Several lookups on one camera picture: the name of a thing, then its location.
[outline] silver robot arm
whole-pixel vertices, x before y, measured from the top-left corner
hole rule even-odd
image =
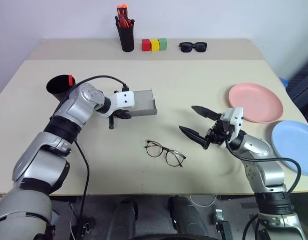
[[[292,210],[286,186],[284,172],[275,161],[261,161],[273,158],[273,149],[266,141],[257,139],[242,131],[243,109],[229,108],[224,114],[217,114],[201,106],[192,106],[201,116],[216,121],[205,137],[198,132],[179,126],[191,140],[207,149],[212,144],[226,147],[225,140],[239,156],[248,159],[260,159],[259,162],[242,160],[246,177],[255,193],[258,217],[264,229],[259,231],[259,240],[305,240],[297,214]]]
[[[0,240],[52,239],[49,194],[67,176],[70,166],[64,157],[73,141],[94,111],[108,117],[134,104],[132,91],[106,98],[88,83],[70,93],[15,165],[14,186],[0,202]]]

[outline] blue plate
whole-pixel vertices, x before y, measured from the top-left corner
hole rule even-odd
[[[274,127],[271,138],[276,154],[297,161],[302,174],[308,176],[308,125],[298,121],[282,121]],[[283,162],[297,171],[293,163]]]

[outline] pen holder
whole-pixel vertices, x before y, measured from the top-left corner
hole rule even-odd
[[[134,50],[134,26],[119,27],[117,26],[120,43],[124,52],[131,52]]]
[[[72,86],[74,86],[76,84],[75,79],[72,78],[72,81]],[[60,75],[51,79],[47,83],[46,89],[50,94],[61,101],[72,86],[70,86],[69,83],[69,75]]]

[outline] tabletop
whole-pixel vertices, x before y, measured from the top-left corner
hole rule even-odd
[[[88,194],[251,194],[240,160],[211,145],[208,150],[188,139],[178,128],[189,127],[204,136],[213,121],[196,114],[192,105],[217,113],[229,107],[229,89],[239,83],[257,83],[272,90],[284,112],[274,123],[244,120],[242,129],[270,142],[273,127],[283,120],[306,123],[284,86],[253,43],[246,39],[193,39],[208,42],[205,53],[182,53],[178,44],[188,39],[168,39],[167,50],[142,52],[135,40],[133,52],[123,52],[118,39],[51,39],[43,41],[24,61],[0,94],[0,193],[12,185],[15,163],[43,131],[58,101],[46,91],[47,82],[72,74],[79,82],[95,75],[111,75],[126,82],[131,91],[152,90],[157,115],[108,119],[95,113],[78,135],[89,161]],[[106,96],[121,86],[110,79],[91,82]],[[146,140],[186,156],[183,168],[166,164],[163,156],[147,155]],[[81,195],[86,167],[75,146],[67,157],[70,172],[55,195]],[[296,173],[279,163],[289,188]],[[296,192],[308,191],[308,176],[301,177]]]

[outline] eyeglass frame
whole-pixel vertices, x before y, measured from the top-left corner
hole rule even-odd
[[[162,148],[162,151],[160,152],[160,154],[159,154],[158,156],[151,156],[151,155],[149,154],[149,152],[148,152],[148,150],[147,150],[148,144],[149,144],[149,143],[156,143],[156,144],[158,144],[158,147],[161,147],[161,148]],[[185,157],[184,154],[182,154],[182,153],[180,153],[180,152],[178,152],[178,151],[176,151],[176,150],[173,150],[173,149],[169,149],[169,148],[167,148],[167,147],[164,147],[163,145],[161,145],[159,142],[156,142],[156,141],[147,140],[147,145],[144,146],[144,148],[146,149],[147,154],[148,154],[149,156],[151,156],[152,158],[158,158],[159,156],[162,155],[163,151],[166,150],[165,161],[166,161],[166,163],[167,163],[168,165],[170,165],[170,166],[172,166],[172,167],[178,167],[178,166],[183,167],[182,162],[184,162],[184,160],[186,159],[186,157]],[[168,163],[168,161],[167,161],[167,154],[168,154],[169,152],[171,152],[171,153],[176,157],[176,159],[177,159],[179,165],[171,165],[171,164]],[[183,157],[183,161],[180,162],[179,159],[177,158],[177,156],[176,156],[174,153],[177,153],[177,154],[181,155],[181,156]]]

